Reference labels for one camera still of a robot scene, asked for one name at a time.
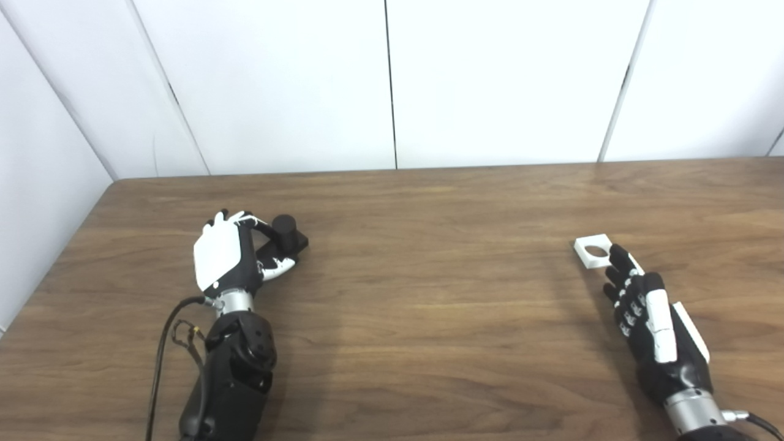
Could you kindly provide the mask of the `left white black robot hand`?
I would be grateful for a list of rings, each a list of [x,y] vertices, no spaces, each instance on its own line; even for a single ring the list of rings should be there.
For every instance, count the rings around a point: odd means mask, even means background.
[[[194,274],[207,298],[240,290],[255,296],[263,283],[290,271],[301,248],[285,243],[286,234],[249,211],[226,209],[204,225],[194,243]]]

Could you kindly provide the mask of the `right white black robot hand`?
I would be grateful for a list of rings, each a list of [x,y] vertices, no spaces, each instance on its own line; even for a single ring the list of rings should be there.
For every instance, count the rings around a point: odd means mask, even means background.
[[[682,308],[669,301],[661,274],[641,270],[619,244],[609,248],[609,262],[604,293],[635,359],[641,390],[658,405],[688,389],[713,393],[707,351],[700,349]]]

